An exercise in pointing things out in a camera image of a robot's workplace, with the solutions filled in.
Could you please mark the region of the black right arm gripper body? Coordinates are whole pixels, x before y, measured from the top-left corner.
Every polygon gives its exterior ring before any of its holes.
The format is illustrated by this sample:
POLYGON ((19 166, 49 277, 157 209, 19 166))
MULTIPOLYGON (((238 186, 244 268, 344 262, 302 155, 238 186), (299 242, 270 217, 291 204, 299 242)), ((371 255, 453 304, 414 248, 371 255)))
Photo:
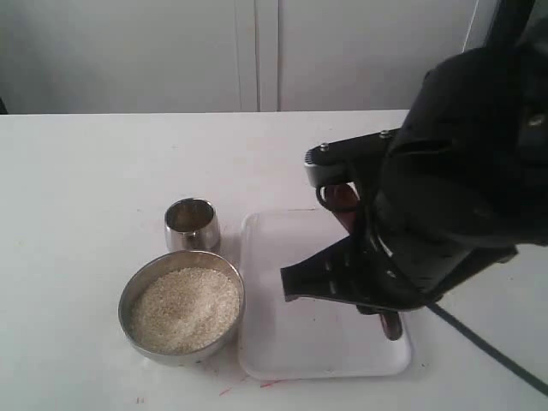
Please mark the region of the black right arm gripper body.
POLYGON ((367 196, 363 313, 409 311, 547 243, 547 47, 429 70, 367 196))

